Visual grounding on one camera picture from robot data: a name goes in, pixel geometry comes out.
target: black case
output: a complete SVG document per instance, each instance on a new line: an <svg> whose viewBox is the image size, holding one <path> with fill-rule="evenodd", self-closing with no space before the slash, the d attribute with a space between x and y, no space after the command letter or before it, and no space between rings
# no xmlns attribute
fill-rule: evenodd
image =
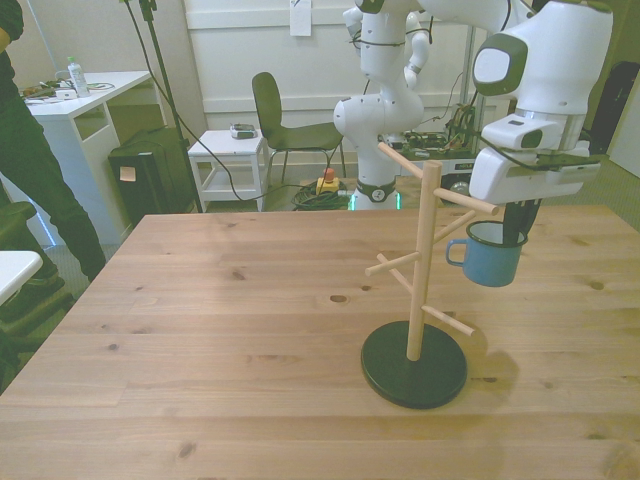
<svg viewBox="0 0 640 480"><path fill-rule="evenodd" d="M140 131L109 155L111 170L133 226L148 214L186 213L195 198L175 128ZM122 175L135 170L135 181Z"/></svg>

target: person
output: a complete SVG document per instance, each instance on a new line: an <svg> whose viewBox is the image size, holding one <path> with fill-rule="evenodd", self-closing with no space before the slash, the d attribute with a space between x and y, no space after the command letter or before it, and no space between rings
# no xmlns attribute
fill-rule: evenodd
<svg viewBox="0 0 640 480"><path fill-rule="evenodd" d="M17 0L0 0L0 173L49 214L51 223L91 282L106 263L98 235L89 215L65 183L44 129L31 115L13 81L15 71L6 48L20 38L23 29L22 8ZM0 206L8 202L0 185ZM33 243L35 238L24 241ZM59 285L56 266L46 255L43 261L44 265L23 287L23 297ZM0 307L0 319L10 315L7 313L10 303Z"/></svg>

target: mug stand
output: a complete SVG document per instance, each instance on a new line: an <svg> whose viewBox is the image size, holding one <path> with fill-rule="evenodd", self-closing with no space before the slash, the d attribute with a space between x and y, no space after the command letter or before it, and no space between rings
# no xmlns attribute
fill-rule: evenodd
<svg viewBox="0 0 640 480"><path fill-rule="evenodd" d="M453 328L474 330L426 305L433 245L476 216L476 211L497 215L499 209L480 200L440 188L442 163L429 160L419 169L385 143L380 150L422 180L416 251L388 260L379 254L379 265L365 270L367 276L391 273L411 294L408 322L393 322L375 330L362 347L362 369L369 385L382 397L416 409L435 408L453 400L467 379L467 362L460 346L447 333L425 324L427 313ZM436 232L438 198L472 210ZM413 282L397 267L415 262Z"/></svg>

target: white side table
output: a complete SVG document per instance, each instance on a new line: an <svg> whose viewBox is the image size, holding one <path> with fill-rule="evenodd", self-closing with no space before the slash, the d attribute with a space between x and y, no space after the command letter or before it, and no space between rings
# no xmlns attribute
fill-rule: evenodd
<svg viewBox="0 0 640 480"><path fill-rule="evenodd" d="M254 198L267 191L269 152L259 130L257 134L254 138L239 140L233 138L229 130L209 130L200 138L229 169L233 186L241 198ZM191 147L189 160L203 212L206 211L206 202L238 200L231 189L229 175L202 145L196 143ZM207 173L204 175L200 170L203 163L207 164ZM256 202L261 212L264 198L258 198Z"/></svg>
<svg viewBox="0 0 640 480"><path fill-rule="evenodd" d="M0 251L0 305L42 266L42 258L30 251Z"/></svg>

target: electronic device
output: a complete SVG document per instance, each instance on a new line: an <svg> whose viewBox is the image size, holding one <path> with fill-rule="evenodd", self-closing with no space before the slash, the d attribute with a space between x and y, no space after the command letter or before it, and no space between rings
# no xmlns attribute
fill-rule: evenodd
<svg viewBox="0 0 640 480"><path fill-rule="evenodd" d="M256 136L256 129L248 123L231 124L231 136L237 139L253 138Z"/></svg>

